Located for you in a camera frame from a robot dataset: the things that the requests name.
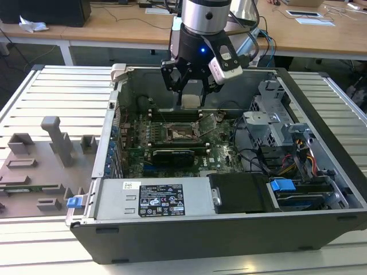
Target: white paper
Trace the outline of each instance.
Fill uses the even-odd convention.
[[[171,15],[170,12],[166,9],[160,9],[158,7],[147,7],[145,9],[146,14],[167,14]]]
[[[43,23],[43,22],[34,23],[34,22],[31,22],[31,21],[28,21],[28,20],[22,18],[21,16],[20,16],[20,19],[21,19],[21,22],[19,23],[19,26],[27,32],[33,33],[33,32],[39,32],[39,31],[42,31],[42,30],[48,30],[49,29],[46,26],[46,23]]]
[[[129,190],[139,189],[141,184],[142,182],[123,182],[122,189],[129,189]]]
[[[182,19],[181,17],[175,16],[173,18],[172,30],[180,30],[181,28]]]
[[[318,26],[335,26],[332,22],[329,21],[321,21],[317,19],[310,18],[296,18],[298,23],[306,24],[306,25],[318,25]]]

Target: barcode sticker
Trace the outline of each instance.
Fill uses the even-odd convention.
[[[139,189],[141,184],[142,182],[123,182],[122,189],[129,189],[129,190]]]

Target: desk leg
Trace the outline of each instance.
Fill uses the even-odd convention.
[[[70,43],[67,40],[62,40],[58,44],[61,53],[63,54],[64,62],[66,66],[74,66],[73,57],[70,52]]]
[[[9,55],[9,51],[6,47],[7,43],[0,43],[0,54],[2,54],[3,56],[8,56]]]

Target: robotic arm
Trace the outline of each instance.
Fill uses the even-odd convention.
[[[250,62],[248,56],[238,56],[224,28],[232,0],[183,0],[182,23],[178,42],[170,45],[172,59],[162,61],[161,71],[166,88],[179,94],[189,80],[203,84],[201,106],[206,96],[219,92],[228,80],[242,74]],[[177,68],[180,76],[173,79]]]

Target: motherboard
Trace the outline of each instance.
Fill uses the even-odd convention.
[[[232,144],[234,119],[223,113],[122,113],[125,178],[197,177],[242,172]]]

